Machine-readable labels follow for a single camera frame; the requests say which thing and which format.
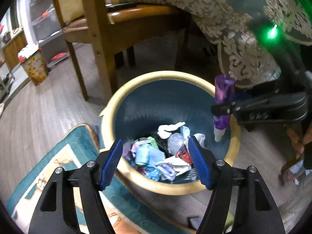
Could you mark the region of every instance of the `white bottle cap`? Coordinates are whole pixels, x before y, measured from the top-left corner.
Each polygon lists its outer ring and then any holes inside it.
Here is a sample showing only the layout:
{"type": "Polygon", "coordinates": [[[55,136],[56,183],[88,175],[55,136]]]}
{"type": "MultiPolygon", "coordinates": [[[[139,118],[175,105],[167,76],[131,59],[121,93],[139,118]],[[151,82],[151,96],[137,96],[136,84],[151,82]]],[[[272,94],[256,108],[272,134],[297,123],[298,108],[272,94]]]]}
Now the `white bottle cap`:
{"type": "Polygon", "coordinates": [[[215,134],[215,141],[216,141],[216,142],[220,142],[222,136],[223,136],[224,133],[225,133],[225,129],[217,129],[216,127],[214,127],[213,132],[214,132],[214,134],[215,134]]]}

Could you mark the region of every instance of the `green light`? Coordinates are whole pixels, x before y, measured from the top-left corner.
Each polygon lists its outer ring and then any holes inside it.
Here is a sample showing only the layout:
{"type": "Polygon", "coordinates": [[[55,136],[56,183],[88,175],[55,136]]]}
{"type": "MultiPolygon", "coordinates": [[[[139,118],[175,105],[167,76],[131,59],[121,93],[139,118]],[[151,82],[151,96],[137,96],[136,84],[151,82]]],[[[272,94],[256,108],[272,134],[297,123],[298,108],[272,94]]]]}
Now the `green light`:
{"type": "Polygon", "coordinates": [[[268,38],[274,39],[277,36],[277,25],[275,25],[271,30],[268,32],[268,38]]]}

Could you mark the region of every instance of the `purple bottle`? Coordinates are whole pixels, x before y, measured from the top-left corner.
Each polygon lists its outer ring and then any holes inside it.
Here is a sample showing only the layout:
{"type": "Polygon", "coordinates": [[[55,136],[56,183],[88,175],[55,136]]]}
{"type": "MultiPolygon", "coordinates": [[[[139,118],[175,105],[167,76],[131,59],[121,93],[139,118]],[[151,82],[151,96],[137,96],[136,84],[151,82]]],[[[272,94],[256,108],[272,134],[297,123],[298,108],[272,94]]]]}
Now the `purple bottle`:
{"type": "MultiPolygon", "coordinates": [[[[235,80],[229,74],[218,75],[215,79],[215,100],[217,104],[232,102],[234,99],[235,80]]],[[[225,129],[230,124],[230,114],[213,117],[215,141],[221,141],[225,129]]]]}

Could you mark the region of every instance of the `teal rug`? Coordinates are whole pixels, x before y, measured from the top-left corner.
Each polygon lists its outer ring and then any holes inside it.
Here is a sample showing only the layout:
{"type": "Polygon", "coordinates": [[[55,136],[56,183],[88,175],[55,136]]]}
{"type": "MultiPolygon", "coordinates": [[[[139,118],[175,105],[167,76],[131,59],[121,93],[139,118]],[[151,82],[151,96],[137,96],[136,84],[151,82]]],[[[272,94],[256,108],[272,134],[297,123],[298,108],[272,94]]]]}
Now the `teal rug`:
{"type": "MultiPolygon", "coordinates": [[[[87,124],[73,128],[20,182],[6,208],[24,233],[28,233],[32,213],[55,168],[65,170],[80,168],[98,156],[96,135],[87,124]]],[[[114,176],[111,185],[100,192],[110,221],[117,234],[190,234],[187,228],[172,225],[139,201],[119,179],[114,176]]],[[[85,223],[79,189],[74,188],[77,218],[82,232],[88,233],[85,223]]]]}

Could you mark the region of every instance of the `floral trash bin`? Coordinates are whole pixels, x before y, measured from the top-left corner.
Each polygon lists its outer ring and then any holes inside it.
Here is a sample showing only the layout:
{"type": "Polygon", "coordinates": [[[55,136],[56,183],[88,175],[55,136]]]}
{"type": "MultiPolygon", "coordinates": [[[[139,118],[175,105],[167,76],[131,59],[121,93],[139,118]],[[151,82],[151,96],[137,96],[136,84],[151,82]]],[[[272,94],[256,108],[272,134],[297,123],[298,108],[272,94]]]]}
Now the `floral trash bin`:
{"type": "Polygon", "coordinates": [[[21,66],[36,86],[41,84],[49,74],[48,67],[40,50],[37,50],[29,58],[23,61],[21,66]]]}
{"type": "MultiPolygon", "coordinates": [[[[159,125],[185,122],[191,134],[205,134],[204,146],[217,159],[233,165],[240,146],[240,127],[232,116],[221,142],[215,142],[210,111],[215,104],[213,96],[212,84],[182,72],[158,71],[134,78],[113,95],[100,115],[103,143],[109,149],[116,139],[126,143],[156,132],[159,125]]],[[[148,179],[124,158],[117,169],[130,181],[155,193],[185,195],[205,189],[194,168],[173,182],[148,179]]]]}

